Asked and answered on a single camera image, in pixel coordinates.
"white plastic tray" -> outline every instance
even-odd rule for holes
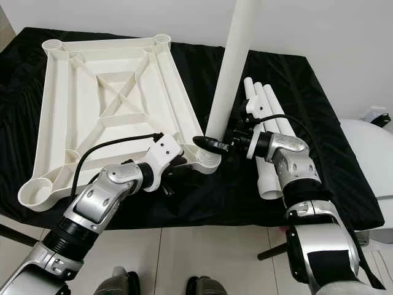
[[[194,169],[212,173],[195,154],[202,135],[165,34],[144,39],[42,44],[48,56],[32,178],[18,192],[34,210],[69,196],[76,165],[91,147],[127,136],[173,135]],[[152,139],[104,147],[85,161],[78,191],[109,163],[141,158]]]

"white tube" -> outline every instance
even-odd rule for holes
[[[273,112],[271,111],[271,108],[270,108],[270,105],[268,102],[268,98],[266,97],[266,94],[265,94],[262,84],[260,82],[257,82],[254,84],[254,87],[255,87],[255,92],[262,100],[263,117],[273,115]],[[280,133],[280,129],[278,128],[275,119],[264,122],[263,126],[265,126],[266,131],[270,131],[273,133]]]
[[[222,140],[252,40],[261,0],[237,0],[210,110],[206,136]]]
[[[246,98],[249,100],[256,94],[256,89],[250,77],[245,78],[244,88],[246,90]],[[258,124],[254,127],[255,132],[264,132],[265,127],[263,124]],[[259,196],[265,200],[274,200],[282,197],[280,183],[274,166],[271,163],[266,163],[263,158],[255,157],[258,169],[258,191]]]
[[[271,88],[271,86],[269,84],[263,86],[263,89],[265,90],[270,108],[273,112],[273,114],[283,114],[284,111],[282,110],[282,107],[280,105],[280,103],[278,102],[278,99],[276,97],[276,95],[274,94],[273,89]],[[277,118],[276,119],[278,128],[280,129],[280,132],[282,134],[285,135],[289,135],[289,136],[296,136],[294,130],[292,129],[292,126],[290,125],[290,123],[288,122],[287,119],[284,118]]]

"white wall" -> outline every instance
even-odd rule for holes
[[[235,0],[1,0],[24,26],[224,45]],[[263,0],[252,49],[304,55],[339,117],[393,113],[393,1]]]

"white pvc pipe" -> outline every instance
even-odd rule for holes
[[[252,40],[261,0],[237,0],[210,110],[206,136],[222,140]]]
[[[250,77],[245,78],[244,89],[246,90],[246,99],[248,100],[253,96],[255,96],[255,94],[257,94],[253,81]],[[258,124],[254,127],[254,131],[265,132],[265,127],[263,126],[263,124]],[[282,197],[281,186],[278,181],[278,177],[273,164],[266,163],[265,160],[260,157],[255,157],[255,161],[257,163],[257,170],[258,170],[257,185],[258,185],[259,196],[265,200],[274,200],[274,199],[281,198]]]
[[[283,114],[284,111],[282,110],[282,107],[280,105],[280,103],[278,102],[278,99],[276,97],[276,95],[274,94],[273,89],[271,88],[271,86],[269,84],[263,86],[263,89],[265,90],[270,108],[273,112],[273,114]],[[280,129],[280,132],[282,134],[285,135],[289,135],[289,136],[296,136],[294,130],[292,129],[292,126],[290,125],[290,123],[288,122],[287,119],[285,118],[277,118],[276,119],[278,128]]]
[[[255,87],[255,92],[257,95],[260,97],[262,100],[262,106],[263,106],[263,117],[271,116],[273,115],[273,112],[270,108],[270,104],[268,101],[268,98],[266,97],[265,91],[263,89],[263,86],[260,82],[257,82],[254,84]],[[270,131],[273,133],[280,133],[280,129],[277,126],[276,120],[269,120],[263,123],[263,126],[265,127],[266,131]]]

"black cloth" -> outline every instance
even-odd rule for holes
[[[52,227],[69,203],[60,200],[46,212],[36,213],[18,203],[17,192],[30,179],[36,152],[42,91],[47,57],[41,43],[48,39],[83,41],[123,36],[25,28],[0,53],[0,213],[20,222]],[[171,52],[203,130],[206,129],[214,90],[224,54],[223,47],[172,43]],[[311,130],[317,147],[304,131],[296,134],[322,155],[316,161],[334,201],[355,229],[383,224],[378,203],[361,172],[340,123],[305,57],[250,51],[243,77],[271,84],[283,109]],[[244,100],[241,86],[233,117]],[[223,161],[217,173],[175,173],[162,190],[128,197],[110,223],[111,229],[194,226],[203,224],[261,226],[283,225],[281,200],[266,201],[257,190],[255,161],[233,158]]]

